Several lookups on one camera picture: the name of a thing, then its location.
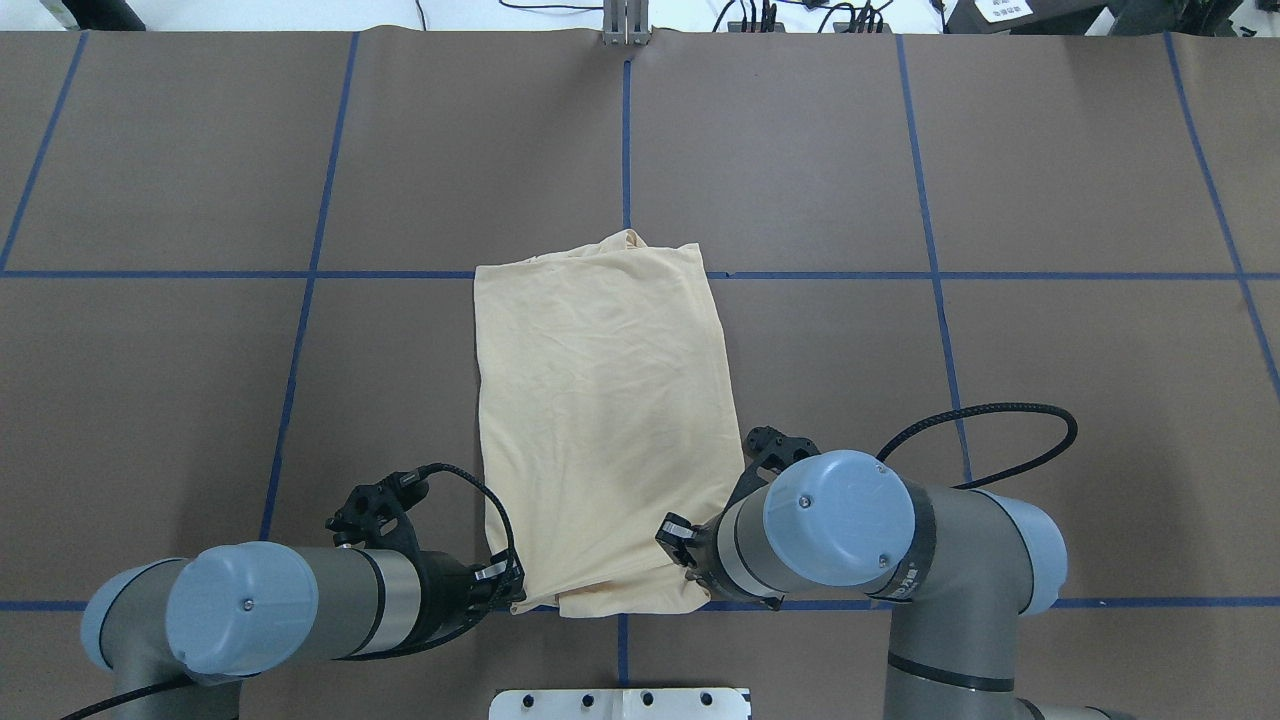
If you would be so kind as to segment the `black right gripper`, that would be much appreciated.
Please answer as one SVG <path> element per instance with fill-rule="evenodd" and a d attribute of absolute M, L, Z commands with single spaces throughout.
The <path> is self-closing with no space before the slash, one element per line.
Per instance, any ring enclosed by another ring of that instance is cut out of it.
<path fill-rule="evenodd" d="M 713 600 L 741 601 L 741 593 L 728 577 L 718 551 L 717 532 L 722 516 L 692 524 L 676 512 L 667 512 L 655 542 L 664 551 L 685 551 L 687 561 L 680 564 L 684 579 L 705 589 Z"/>

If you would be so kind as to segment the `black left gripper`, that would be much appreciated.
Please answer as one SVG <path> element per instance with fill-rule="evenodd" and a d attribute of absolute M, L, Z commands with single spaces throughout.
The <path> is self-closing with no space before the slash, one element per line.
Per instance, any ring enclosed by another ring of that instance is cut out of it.
<path fill-rule="evenodd" d="M 419 569 L 424 575 L 417 644 L 447 642 L 489 612 L 512 612 L 527 598 L 524 565 L 500 560 L 499 553 L 488 562 L 467 565 L 442 551 L 422 551 Z"/>

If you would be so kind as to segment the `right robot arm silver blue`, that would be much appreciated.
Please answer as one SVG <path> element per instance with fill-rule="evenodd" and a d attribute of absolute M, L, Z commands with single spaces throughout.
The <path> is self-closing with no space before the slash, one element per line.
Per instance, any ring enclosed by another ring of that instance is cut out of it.
<path fill-rule="evenodd" d="M 887 719 L 1121 717 L 1016 692 L 1018 624 L 1068 579 L 1062 533 L 1032 503 L 803 445 L 759 454 L 718 515 L 671 512 L 655 542 L 690 582 L 739 602 L 777 610 L 829 587 L 888 603 Z"/>

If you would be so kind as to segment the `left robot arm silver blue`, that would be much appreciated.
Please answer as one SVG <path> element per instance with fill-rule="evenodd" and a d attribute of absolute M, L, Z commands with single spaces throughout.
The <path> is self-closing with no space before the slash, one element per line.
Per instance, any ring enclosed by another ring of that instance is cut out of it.
<path fill-rule="evenodd" d="M 509 551 L 296 548 L 265 541 L 163 559 L 105 582 L 79 641 L 114 694 L 87 719 L 237 719 L 244 682 L 276 667 L 398 659 L 449 643 L 524 600 Z"/>

